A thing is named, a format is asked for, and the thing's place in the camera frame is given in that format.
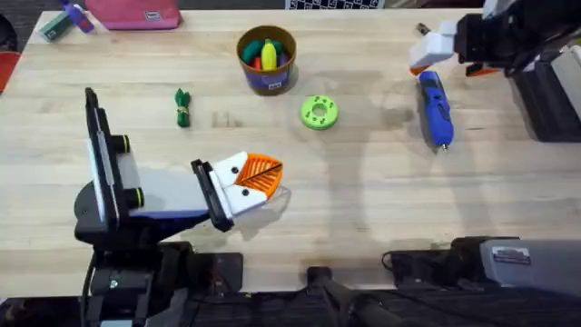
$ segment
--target pink bag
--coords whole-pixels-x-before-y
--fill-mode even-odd
[[[176,0],[85,0],[107,29],[170,29],[180,24]]]

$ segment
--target green object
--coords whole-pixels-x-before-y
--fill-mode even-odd
[[[282,54],[282,42],[277,40],[272,40],[272,45],[274,45],[274,49],[276,49],[276,55]]]
[[[50,22],[46,23],[38,33],[44,40],[46,40],[46,42],[53,42],[63,36],[63,34],[73,26],[74,23],[71,18],[69,18],[69,15],[66,12],[62,12]]]
[[[189,127],[190,126],[190,101],[192,98],[190,97],[190,93],[182,91],[182,89],[178,89],[178,92],[175,93],[175,103],[178,105],[178,125],[180,127]]]
[[[313,95],[300,107],[300,119],[315,130],[327,129],[337,122],[339,107],[326,95]]]
[[[251,64],[252,60],[261,53],[264,40],[252,40],[242,49],[241,58],[246,64]]]

